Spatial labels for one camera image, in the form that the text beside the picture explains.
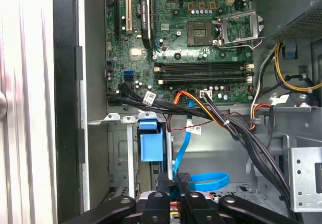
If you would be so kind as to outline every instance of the ram slot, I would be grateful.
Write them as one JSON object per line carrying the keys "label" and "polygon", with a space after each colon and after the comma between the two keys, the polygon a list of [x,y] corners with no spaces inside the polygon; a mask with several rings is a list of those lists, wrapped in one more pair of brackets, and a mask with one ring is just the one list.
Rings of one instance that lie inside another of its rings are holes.
{"label": "ram slot", "polygon": [[126,33],[132,34],[132,0],[125,0]]}
{"label": "ram slot", "polygon": [[114,13],[114,34],[115,39],[119,41],[121,39],[120,0],[114,0]]}
{"label": "ram slot", "polygon": [[218,72],[218,71],[243,71],[244,63],[187,63],[187,64],[163,64],[161,71],[167,74],[171,73],[192,73],[192,72]]}
{"label": "ram slot", "polygon": [[160,77],[159,85],[167,84],[195,84],[195,83],[238,83],[246,82],[249,76],[246,74],[201,74],[201,75],[163,75]]}

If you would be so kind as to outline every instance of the white sticker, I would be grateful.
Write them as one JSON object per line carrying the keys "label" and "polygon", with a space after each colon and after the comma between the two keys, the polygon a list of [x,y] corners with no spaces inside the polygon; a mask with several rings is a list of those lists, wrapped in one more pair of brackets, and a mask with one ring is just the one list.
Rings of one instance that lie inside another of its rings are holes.
{"label": "white sticker", "polygon": [[147,91],[145,93],[145,97],[143,99],[143,103],[148,105],[148,106],[152,106],[154,100],[155,100],[156,94],[154,94],[153,92],[149,92]]}
{"label": "white sticker", "polygon": [[169,24],[161,24],[161,30],[169,30]]}
{"label": "white sticker", "polygon": [[201,126],[194,126],[194,127],[190,127],[193,126],[192,124],[192,120],[191,119],[187,119],[187,132],[193,133],[193,134],[197,134],[197,135],[201,135]]}
{"label": "white sticker", "polygon": [[277,104],[286,103],[289,96],[290,95],[284,95],[284,96],[281,96],[280,98],[275,98],[271,105],[276,106]]}

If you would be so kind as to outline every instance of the blue plastic clip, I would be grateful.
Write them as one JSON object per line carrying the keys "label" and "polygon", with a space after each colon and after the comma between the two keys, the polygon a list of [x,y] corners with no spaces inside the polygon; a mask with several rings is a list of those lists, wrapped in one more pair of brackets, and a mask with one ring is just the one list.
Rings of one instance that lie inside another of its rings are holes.
{"label": "blue plastic clip", "polygon": [[[229,184],[229,175],[225,172],[203,173],[190,176],[192,182],[189,183],[191,190],[213,191]],[[215,180],[210,182],[196,183],[198,181]]]}
{"label": "blue plastic clip", "polygon": [[[156,120],[141,120],[140,130],[156,130]],[[159,162],[163,161],[163,129],[160,133],[149,133],[140,135],[141,161]]]}

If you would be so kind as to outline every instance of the red wire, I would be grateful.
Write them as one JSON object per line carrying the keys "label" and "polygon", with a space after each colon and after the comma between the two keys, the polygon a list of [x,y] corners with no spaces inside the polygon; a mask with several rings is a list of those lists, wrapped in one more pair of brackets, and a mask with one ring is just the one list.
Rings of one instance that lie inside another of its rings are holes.
{"label": "red wire", "polygon": [[225,114],[225,116],[232,115],[232,114],[237,114],[237,115],[241,116],[245,120],[245,122],[247,123],[248,127],[251,127],[251,125],[248,123],[247,119],[243,115],[241,115],[239,112],[230,112],[230,113]]}
{"label": "red wire", "polygon": [[201,123],[201,124],[192,125],[192,126],[189,126],[189,127],[173,128],[173,129],[170,129],[170,132],[177,131],[177,130],[185,130],[185,129],[190,128],[190,127],[198,127],[198,126],[206,125],[206,124],[208,124],[210,122],[212,122],[212,120],[211,121],[208,121],[208,122]]}

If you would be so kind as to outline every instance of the cable bundle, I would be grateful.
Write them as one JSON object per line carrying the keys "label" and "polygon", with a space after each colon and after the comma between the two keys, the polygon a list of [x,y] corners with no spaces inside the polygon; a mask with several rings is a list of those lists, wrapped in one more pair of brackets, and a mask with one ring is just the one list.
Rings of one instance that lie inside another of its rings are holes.
{"label": "cable bundle", "polygon": [[[180,91],[176,95],[174,103],[170,103],[160,98],[155,98],[152,106],[147,106],[142,103],[143,98],[131,90],[126,83],[122,83],[119,89],[122,95],[125,95],[129,99],[108,93],[108,100],[118,101],[122,104],[127,104],[143,111],[154,111],[156,113],[168,114],[167,125],[170,123],[171,115],[191,115],[215,121],[219,126],[226,129],[234,140],[240,141],[245,147],[256,168],[280,192],[281,200],[285,202],[289,216],[292,219],[302,221],[301,214],[294,213],[290,209],[290,186],[282,171],[274,161],[274,158],[269,153],[267,147],[239,121],[230,116],[222,115],[207,94],[204,95],[204,100],[210,109],[208,109],[197,97],[185,91]],[[177,104],[182,96],[186,96],[189,99],[194,100],[199,107],[178,106]]]}

